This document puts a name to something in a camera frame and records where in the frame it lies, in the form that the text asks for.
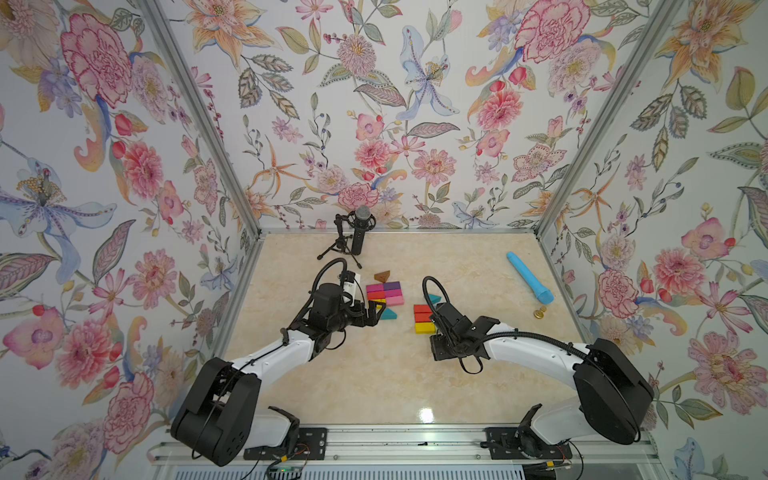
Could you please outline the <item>brown triangle block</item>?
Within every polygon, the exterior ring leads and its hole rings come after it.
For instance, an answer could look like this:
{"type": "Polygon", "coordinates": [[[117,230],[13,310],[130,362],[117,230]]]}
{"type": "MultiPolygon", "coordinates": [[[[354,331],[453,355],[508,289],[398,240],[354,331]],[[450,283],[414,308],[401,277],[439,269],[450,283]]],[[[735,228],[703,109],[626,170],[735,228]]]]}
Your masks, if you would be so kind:
{"type": "Polygon", "coordinates": [[[391,275],[391,271],[390,270],[386,270],[386,271],[382,271],[382,272],[376,273],[374,275],[374,279],[377,282],[386,283],[389,280],[390,275],[391,275]]]}

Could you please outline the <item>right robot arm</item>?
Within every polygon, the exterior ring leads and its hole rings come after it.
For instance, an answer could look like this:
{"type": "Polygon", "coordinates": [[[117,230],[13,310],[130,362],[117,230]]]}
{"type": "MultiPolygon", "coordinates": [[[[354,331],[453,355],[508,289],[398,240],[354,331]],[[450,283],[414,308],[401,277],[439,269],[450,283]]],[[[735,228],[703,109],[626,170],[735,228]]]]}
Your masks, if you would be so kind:
{"type": "Polygon", "coordinates": [[[449,302],[432,306],[430,319],[437,328],[430,337],[436,361],[473,358],[479,366],[485,360],[507,362],[575,391],[568,400],[528,410],[516,432],[521,448],[555,446],[590,435],[620,445],[641,439],[653,389],[612,342],[566,343],[486,316],[471,321],[449,302]]]}

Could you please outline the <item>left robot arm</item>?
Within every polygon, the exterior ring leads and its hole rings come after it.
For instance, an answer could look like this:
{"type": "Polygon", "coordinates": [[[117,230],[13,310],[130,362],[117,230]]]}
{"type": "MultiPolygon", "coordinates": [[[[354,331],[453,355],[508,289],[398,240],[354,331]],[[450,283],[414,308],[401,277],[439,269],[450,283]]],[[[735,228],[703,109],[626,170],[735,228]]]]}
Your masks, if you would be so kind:
{"type": "Polygon", "coordinates": [[[348,283],[315,287],[278,340],[234,361],[208,360],[172,422],[172,438],[188,447],[193,458],[219,467],[243,450],[275,448],[282,457],[293,453],[300,420],[278,407],[259,409],[261,390],[327,350],[333,334],[378,324],[384,304],[363,302],[352,290],[348,283]]]}

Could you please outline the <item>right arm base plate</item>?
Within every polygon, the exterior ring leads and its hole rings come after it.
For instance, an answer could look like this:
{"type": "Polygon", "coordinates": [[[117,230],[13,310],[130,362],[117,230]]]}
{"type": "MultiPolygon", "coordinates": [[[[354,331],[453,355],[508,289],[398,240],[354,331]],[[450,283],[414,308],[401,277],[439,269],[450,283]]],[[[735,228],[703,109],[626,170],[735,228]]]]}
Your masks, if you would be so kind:
{"type": "Polygon", "coordinates": [[[549,445],[536,435],[517,427],[488,427],[480,446],[493,460],[571,460],[568,445],[549,445]]]}

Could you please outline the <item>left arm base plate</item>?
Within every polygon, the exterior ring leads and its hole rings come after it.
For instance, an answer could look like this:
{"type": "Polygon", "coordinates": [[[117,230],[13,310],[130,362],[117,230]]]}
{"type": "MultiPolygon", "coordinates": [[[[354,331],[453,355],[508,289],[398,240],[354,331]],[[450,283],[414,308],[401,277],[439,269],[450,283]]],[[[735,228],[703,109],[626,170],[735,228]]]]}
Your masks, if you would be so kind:
{"type": "Polygon", "coordinates": [[[274,462],[277,460],[324,460],[328,445],[328,429],[300,427],[289,432],[277,446],[260,446],[244,450],[245,460],[274,462]]]}

